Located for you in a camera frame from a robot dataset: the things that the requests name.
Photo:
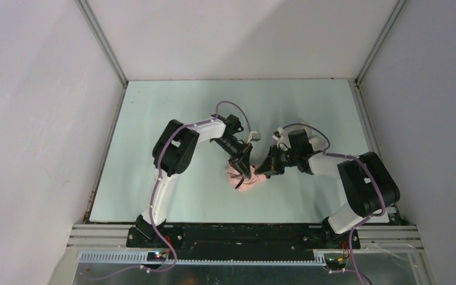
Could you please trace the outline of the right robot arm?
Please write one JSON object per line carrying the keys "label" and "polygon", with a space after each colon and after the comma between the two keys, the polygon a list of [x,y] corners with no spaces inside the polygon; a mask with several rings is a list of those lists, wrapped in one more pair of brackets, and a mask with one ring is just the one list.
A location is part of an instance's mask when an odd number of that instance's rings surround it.
{"label": "right robot arm", "polygon": [[296,167],[307,175],[323,175],[342,183],[347,201],[323,221],[325,231],[342,235],[361,226],[372,217],[383,216],[387,207],[400,199],[400,190],[380,157],[373,151],[359,156],[332,153],[327,137],[325,145],[312,144],[308,131],[313,127],[293,123],[278,129],[265,160],[255,169],[267,178],[282,175]]}

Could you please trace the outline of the pink folding umbrella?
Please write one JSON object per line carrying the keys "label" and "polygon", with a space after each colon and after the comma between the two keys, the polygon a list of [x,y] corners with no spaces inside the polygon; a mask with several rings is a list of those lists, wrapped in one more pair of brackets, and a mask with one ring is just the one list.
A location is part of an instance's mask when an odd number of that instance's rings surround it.
{"label": "pink folding umbrella", "polygon": [[226,177],[232,188],[239,192],[245,192],[268,179],[264,174],[257,174],[255,171],[256,166],[251,165],[251,177],[249,178],[238,172],[234,167],[228,166]]}

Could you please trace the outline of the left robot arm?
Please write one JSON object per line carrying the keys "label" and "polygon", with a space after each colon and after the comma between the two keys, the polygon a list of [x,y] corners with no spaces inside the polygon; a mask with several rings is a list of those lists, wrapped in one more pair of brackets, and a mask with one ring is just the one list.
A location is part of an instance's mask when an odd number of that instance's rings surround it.
{"label": "left robot arm", "polygon": [[206,121],[183,124],[171,120],[153,148],[157,170],[149,205],[136,220],[136,228],[146,239],[158,234],[167,219],[170,198],[178,177],[189,167],[198,143],[215,142],[229,155],[229,166],[245,179],[252,176],[250,154],[253,145],[235,137],[244,128],[235,115],[214,115]]}

